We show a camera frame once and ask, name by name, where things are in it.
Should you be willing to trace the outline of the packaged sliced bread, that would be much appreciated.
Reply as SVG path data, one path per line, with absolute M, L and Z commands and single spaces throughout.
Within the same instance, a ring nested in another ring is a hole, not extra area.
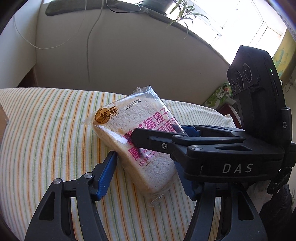
M 156 206 L 178 176 L 166 153 L 168 143 L 153 148 L 149 137 L 171 137 L 185 131 L 152 87 L 138 87 L 133 94 L 92 112 L 83 123 L 118 153 L 122 167 L 148 205 Z

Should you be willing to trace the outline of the green tissue pack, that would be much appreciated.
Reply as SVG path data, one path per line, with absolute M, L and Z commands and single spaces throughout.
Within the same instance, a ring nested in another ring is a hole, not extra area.
M 212 93 L 203 105 L 208 108 L 219 110 L 224 104 L 232 106 L 234 103 L 235 100 L 233 99 L 230 83 L 226 81 Z

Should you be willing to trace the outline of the striped tablecloth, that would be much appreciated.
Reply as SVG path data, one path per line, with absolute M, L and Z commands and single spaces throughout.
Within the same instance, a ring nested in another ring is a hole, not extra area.
M 79 178 L 109 149 L 83 124 L 121 94 L 55 88 L 6 88 L 1 105 L 8 124 L 1 142 L 1 213 L 13 234 L 25 238 L 32 216 L 55 178 Z M 163 200 L 147 199 L 118 165 L 107 194 L 97 202 L 109 240 L 182 240 L 195 202 L 176 181 Z

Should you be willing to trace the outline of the brown cardboard box tray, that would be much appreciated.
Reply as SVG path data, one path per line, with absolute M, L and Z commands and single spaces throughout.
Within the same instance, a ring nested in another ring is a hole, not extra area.
M 0 104 L 0 144 L 2 143 L 3 137 L 4 137 L 4 132 L 6 130 L 6 126 L 8 124 L 8 117 Z

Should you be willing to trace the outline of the small hanging plant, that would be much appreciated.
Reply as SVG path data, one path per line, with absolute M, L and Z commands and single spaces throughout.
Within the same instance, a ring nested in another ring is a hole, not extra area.
M 186 20 L 190 20 L 192 23 L 194 20 L 196 20 L 199 16 L 205 18 L 209 25 L 211 25 L 211 22 L 207 16 L 205 16 L 202 13 L 196 13 L 195 12 L 195 4 L 189 4 L 189 1 L 186 0 L 178 0 L 174 1 L 174 7 L 171 9 L 170 14 L 172 14 L 175 11 L 178 11 L 178 15 L 175 19 L 171 20 L 167 28 L 171 25 L 175 25 L 176 23 L 183 22 L 185 24 L 186 29 L 186 36 L 189 35 L 189 27 L 186 23 Z

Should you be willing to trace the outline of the potted spider plant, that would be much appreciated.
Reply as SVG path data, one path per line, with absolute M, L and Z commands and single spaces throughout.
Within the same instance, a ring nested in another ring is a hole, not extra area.
M 159 13 L 165 13 L 175 2 L 174 0 L 142 0 L 140 5 Z

